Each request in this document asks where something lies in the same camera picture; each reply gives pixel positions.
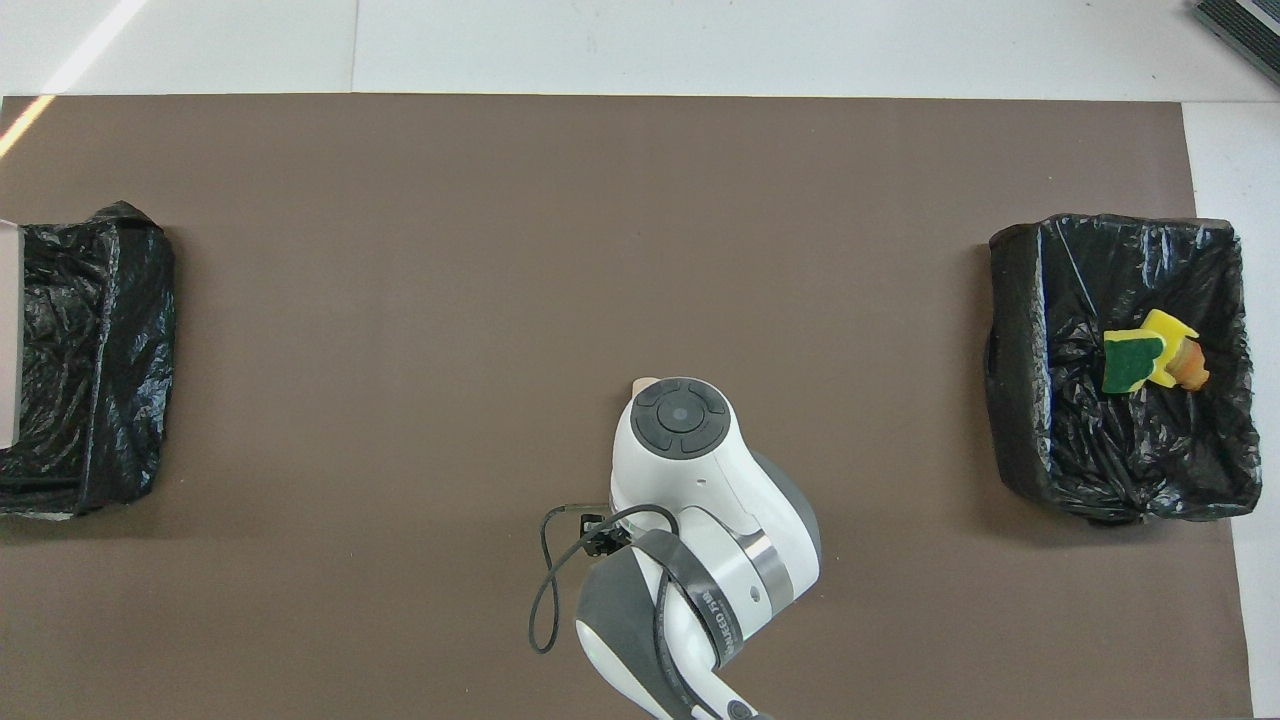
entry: brown table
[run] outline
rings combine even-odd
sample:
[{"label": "brown table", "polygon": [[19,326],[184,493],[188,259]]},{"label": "brown table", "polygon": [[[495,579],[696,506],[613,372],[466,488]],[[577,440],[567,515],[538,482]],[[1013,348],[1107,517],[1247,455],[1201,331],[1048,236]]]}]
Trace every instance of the brown table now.
[{"label": "brown table", "polygon": [[780,720],[1249,714],[1229,527],[1029,506],[982,397],[984,241],[1193,215],[1176,105],[77,97],[0,160],[0,217],[118,199],[179,260],[161,477],[0,521],[0,717],[639,716],[524,624],[648,374],[817,506],[726,671]]}]

